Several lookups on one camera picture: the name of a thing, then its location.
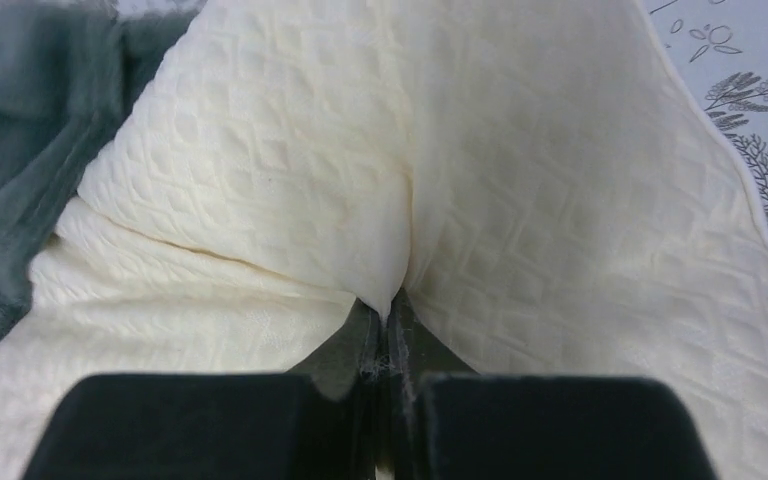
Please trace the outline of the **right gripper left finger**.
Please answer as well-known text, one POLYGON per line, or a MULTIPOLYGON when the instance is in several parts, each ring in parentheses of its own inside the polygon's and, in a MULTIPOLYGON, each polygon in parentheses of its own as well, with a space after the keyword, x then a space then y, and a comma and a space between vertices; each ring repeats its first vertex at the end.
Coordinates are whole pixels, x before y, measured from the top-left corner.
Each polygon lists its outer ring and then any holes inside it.
POLYGON ((28 479, 370 479, 365 427, 379 316, 284 373, 97 374, 55 409, 28 479))

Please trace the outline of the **cream pillow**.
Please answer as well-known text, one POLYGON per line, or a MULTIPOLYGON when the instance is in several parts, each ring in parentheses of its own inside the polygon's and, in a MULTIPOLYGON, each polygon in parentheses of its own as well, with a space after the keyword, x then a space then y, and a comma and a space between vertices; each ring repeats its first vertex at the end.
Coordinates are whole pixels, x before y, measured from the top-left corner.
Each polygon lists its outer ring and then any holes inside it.
POLYGON ((405 287, 489 372, 638 374, 768 479, 768 238, 634 1, 211 1, 0 342, 0 479, 96 373, 266 373, 405 287))

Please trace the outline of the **zebra and grey pillowcase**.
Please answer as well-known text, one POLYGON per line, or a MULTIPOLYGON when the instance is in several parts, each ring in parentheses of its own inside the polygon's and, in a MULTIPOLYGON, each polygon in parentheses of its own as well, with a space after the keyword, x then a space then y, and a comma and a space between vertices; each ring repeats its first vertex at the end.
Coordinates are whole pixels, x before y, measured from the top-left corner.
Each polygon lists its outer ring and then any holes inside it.
POLYGON ((193 11, 117 17, 0 8, 0 341, 30 311, 28 268, 193 11))

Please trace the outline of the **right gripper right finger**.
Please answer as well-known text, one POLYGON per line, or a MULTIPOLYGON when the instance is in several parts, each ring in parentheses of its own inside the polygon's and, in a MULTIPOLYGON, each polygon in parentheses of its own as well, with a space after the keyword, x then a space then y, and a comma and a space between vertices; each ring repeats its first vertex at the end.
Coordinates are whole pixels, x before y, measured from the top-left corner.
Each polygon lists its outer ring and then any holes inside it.
POLYGON ((417 318, 387 320, 398 479, 712 479, 687 408, 650 378, 480 374, 417 318))

